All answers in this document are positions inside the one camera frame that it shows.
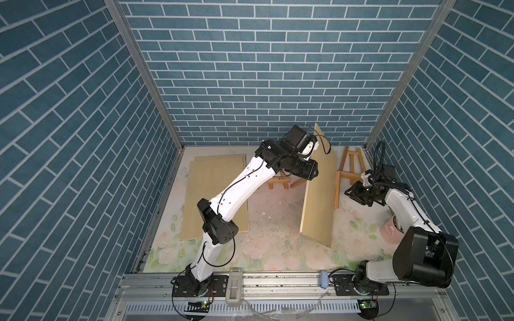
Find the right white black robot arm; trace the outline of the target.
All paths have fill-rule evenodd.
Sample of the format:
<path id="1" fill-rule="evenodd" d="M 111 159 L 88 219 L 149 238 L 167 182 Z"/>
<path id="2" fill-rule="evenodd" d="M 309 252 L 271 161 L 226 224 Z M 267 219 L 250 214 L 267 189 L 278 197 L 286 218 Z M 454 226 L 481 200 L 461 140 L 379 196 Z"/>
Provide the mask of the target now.
<path id="1" fill-rule="evenodd" d="M 388 207 L 401 231 L 392 259 L 362 261 L 356 268 L 354 284 L 371 287 L 389 282 L 410 282 L 433 288 L 450 286 L 455 272 L 459 242 L 429 220 L 410 187 L 405 183 L 356 182 L 345 194 L 361 205 L 378 203 Z"/>

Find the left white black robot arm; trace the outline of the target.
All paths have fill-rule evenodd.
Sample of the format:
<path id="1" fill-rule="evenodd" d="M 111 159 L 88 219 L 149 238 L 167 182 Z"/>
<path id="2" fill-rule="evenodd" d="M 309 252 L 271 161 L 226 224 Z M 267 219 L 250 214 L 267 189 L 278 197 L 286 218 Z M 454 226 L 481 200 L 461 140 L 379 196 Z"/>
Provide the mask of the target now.
<path id="1" fill-rule="evenodd" d="M 201 199 L 197 206 L 203 219 L 203 237 L 194 261 L 185 268 L 190 288 L 209 286 L 222 246 L 234 242 L 238 228 L 233 217 L 245 201 L 269 179 L 286 171 L 305 180 L 318 175 L 318 164 L 311 158 L 319 143 L 317 138 L 305 134 L 299 138 L 282 137 L 265 140 L 255 151 L 246 168 L 228 187 L 211 200 Z"/>

